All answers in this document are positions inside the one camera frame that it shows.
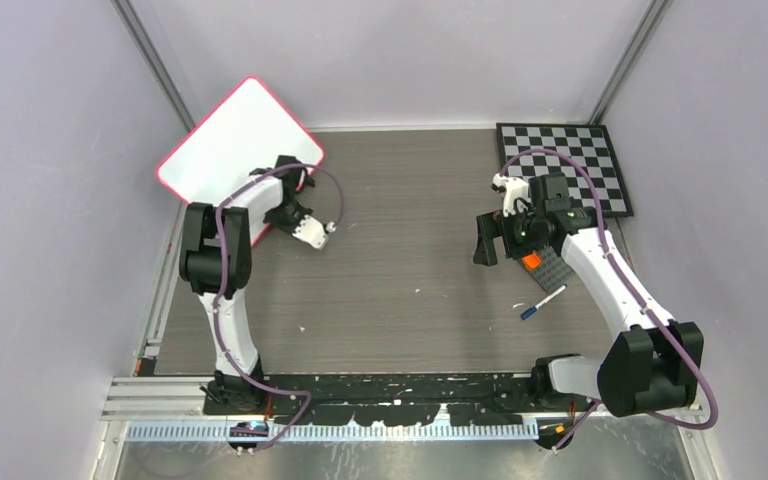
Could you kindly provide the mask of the white whiteboard pink rim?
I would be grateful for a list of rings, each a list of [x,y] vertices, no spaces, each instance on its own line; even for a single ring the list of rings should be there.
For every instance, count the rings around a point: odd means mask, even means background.
[[[187,204],[248,211],[250,244],[276,222],[267,221],[314,173],[320,143],[258,78],[241,81],[158,165],[156,177]]]

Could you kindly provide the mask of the white marker blue cap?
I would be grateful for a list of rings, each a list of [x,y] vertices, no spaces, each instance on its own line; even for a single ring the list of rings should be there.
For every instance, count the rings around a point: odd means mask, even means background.
[[[543,308],[545,305],[547,305],[549,302],[551,302],[553,299],[555,299],[557,296],[559,296],[561,293],[563,293],[568,288],[567,284],[562,284],[557,289],[549,293],[545,298],[537,302],[536,304],[532,305],[531,307],[527,308],[520,314],[520,318],[522,320],[526,320],[529,317],[533,316],[535,313],[537,313],[541,308]]]

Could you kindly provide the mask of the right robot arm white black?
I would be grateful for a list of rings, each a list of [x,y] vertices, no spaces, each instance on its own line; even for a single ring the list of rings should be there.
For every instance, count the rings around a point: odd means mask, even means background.
[[[579,354],[538,359],[534,403],[551,411],[578,395],[600,401],[616,417],[691,406],[704,336],[695,323],[675,321],[646,291],[596,209],[574,206],[562,174],[529,180],[495,174],[491,187],[502,206],[476,219],[474,263],[497,264],[497,239],[516,260],[552,249],[582,281],[613,338],[602,360]]]

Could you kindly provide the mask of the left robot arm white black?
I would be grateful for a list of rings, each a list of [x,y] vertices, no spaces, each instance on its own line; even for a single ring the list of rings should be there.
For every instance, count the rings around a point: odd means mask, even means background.
[[[263,220],[301,237],[315,220],[297,193],[310,179],[311,165],[288,155],[273,168],[253,170],[219,204],[193,202],[185,210],[179,274],[198,297],[215,348],[211,380],[201,386],[207,415],[265,412],[284,396],[306,408],[311,394],[267,383],[254,344],[246,306],[252,275],[251,224]]]

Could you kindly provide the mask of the orange curved block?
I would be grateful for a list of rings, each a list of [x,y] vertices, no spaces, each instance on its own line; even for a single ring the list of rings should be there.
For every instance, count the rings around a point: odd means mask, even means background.
[[[521,262],[528,271],[533,271],[538,269],[541,266],[542,259],[537,252],[532,252],[522,257]]]

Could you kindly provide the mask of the grey lego baseplate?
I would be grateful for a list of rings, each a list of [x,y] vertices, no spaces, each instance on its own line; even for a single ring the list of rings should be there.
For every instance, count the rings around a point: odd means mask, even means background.
[[[540,264],[529,271],[531,278],[545,292],[552,293],[575,274],[574,270],[554,251],[546,246],[537,251]]]

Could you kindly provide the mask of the black white checkerboard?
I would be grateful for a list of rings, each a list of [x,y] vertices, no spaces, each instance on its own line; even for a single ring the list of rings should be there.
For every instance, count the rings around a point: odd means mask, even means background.
[[[506,174],[528,180],[535,176],[562,173],[567,177],[569,195],[575,206],[601,205],[606,218],[634,215],[618,157],[610,134],[601,124],[498,123],[496,125],[499,164]],[[540,152],[555,150],[583,168],[597,194],[568,162]]]

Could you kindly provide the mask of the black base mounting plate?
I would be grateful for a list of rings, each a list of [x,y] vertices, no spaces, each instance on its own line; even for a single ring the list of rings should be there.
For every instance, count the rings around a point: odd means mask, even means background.
[[[427,426],[445,414],[454,426],[505,426],[531,413],[564,421],[585,397],[549,392],[528,373],[275,374],[262,390],[215,373],[201,386],[207,415],[260,415],[279,425]]]

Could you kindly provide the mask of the aluminium frame rail front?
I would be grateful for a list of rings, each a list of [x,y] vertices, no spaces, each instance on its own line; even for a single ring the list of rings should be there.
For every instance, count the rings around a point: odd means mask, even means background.
[[[115,377],[102,420],[174,420],[201,417],[207,376]]]

